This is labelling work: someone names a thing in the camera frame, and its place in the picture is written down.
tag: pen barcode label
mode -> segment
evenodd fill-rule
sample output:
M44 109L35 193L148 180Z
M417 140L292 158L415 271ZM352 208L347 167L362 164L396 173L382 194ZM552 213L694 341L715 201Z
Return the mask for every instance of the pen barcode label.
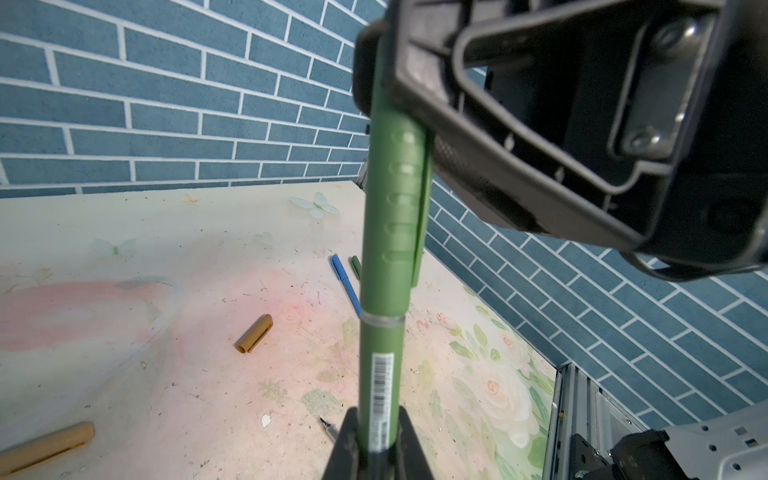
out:
M374 353L371 375L371 415L368 450L383 452L389 448L389 417L392 413L392 371L394 353Z

